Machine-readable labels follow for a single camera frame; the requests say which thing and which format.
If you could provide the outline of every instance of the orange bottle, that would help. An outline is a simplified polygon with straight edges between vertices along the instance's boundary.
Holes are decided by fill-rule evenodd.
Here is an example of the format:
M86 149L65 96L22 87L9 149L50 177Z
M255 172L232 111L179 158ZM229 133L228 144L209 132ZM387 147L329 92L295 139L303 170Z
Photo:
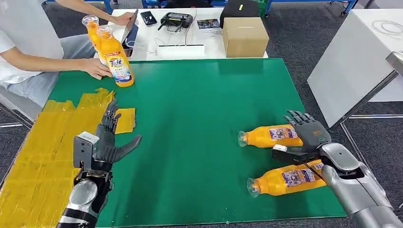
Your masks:
M276 144L284 146L302 146L294 128L289 124L269 127L258 127L251 132L240 131L238 134L240 146L253 145L260 148L273 147Z
M319 175L322 174L321 160L308 162L307 165ZM257 179L248 178L247 180L248 191L253 197L259 194L279 196L325 185L326 183L304 164L270 170Z
M91 41L92 45L96 52L98 52L99 61L106 66L106 61L102 53L99 52L99 46L101 44L101 38L96 33L99 27L99 18L94 15L88 15L83 17L81 21L83 25L87 28L88 31L88 38Z
M122 44L113 37L113 29L109 25L101 25L97 30L97 34L101 38L99 50L104 55L116 84L120 87L133 85L134 75L123 51Z

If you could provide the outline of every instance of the bottle cap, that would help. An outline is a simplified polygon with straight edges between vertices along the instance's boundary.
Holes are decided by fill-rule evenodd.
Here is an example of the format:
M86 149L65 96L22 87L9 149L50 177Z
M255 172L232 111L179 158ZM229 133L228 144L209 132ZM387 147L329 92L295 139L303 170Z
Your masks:
M241 147L248 145L248 134L244 131L238 133L238 144Z
M83 17L83 20L81 22L87 28L94 29L99 25L99 18L94 15L87 15Z
M109 25L101 25L96 30L96 33L104 39L111 38L113 35L113 29Z
M246 186L248 187L249 194L253 198L256 198L260 194L260 186L259 186L258 180L253 179L253 178L248 178L246 180Z

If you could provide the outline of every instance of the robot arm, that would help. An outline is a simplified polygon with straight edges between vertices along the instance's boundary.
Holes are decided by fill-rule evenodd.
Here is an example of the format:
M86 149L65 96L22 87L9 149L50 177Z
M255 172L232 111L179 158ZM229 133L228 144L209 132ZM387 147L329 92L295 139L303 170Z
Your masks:
M134 150L141 136L128 144L115 147L116 115L114 99L107 107L96 134L83 132L74 137L73 165L81 168L57 228L94 228L98 215L112 190L112 165Z
M322 179L336 195L347 215L362 228L403 228L384 189L369 168L343 145L331 142L323 125L309 114L289 111L285 118L294 127L302 149L274 147L273 159L296 164L321 159Z

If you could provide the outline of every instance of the yellow paper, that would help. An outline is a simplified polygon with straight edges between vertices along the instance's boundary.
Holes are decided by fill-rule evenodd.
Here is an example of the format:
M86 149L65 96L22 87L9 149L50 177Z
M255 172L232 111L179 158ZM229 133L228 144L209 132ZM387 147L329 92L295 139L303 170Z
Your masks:
M114 93L98 89L71 101L48 101L39 114L0 191L0 228L55 227L73 177L73 137L95 133Z
M134 108L124 108L118 109L117 114L122 114L122 116L117 121L115 134L133 132L135 124L135 109Z

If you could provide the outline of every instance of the orange juice bottle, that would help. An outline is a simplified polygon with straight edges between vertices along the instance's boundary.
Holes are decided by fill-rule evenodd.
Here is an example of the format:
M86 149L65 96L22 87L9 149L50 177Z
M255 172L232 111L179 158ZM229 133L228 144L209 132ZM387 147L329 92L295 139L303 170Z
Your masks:
M83 17L83 20L81 22L87 28L88 38L91 41L92 45L94 46L95 51L98 52L99 60L101 61L102 64L106 66L104 55L102 55L102 53L99 52L101 38L96 33L96 30L99 27L98 17L94 15L88 15Z
M276 144L284 146L302 146L302 141L291 125L276 125L258 127L251 132L240 131L238 134L240 146L253 145L260 148L273 147Z
M319 175L322 174L323 163L320 159L308 162L307 165ZM257 179L247 180L248 191L253 197L259 194L279 196L325 185L326 183L304 164L270 170Z

